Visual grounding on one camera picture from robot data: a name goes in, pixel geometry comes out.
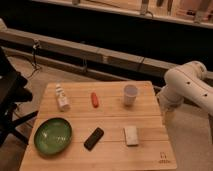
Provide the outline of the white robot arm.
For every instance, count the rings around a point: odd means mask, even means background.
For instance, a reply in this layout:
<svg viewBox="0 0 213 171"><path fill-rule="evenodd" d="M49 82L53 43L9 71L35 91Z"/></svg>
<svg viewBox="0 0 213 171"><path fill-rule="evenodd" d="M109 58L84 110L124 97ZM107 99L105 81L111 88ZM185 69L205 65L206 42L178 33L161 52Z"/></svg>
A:
<svg viewBox="0 0 213 171"><path fill-rule="evenodd" d="M191 61L169 69L165 85L156 97L162 112L163 123L171 118L171 112L189 99L213 117L213 87L204 82L207 69L202 62Z"/></svg>

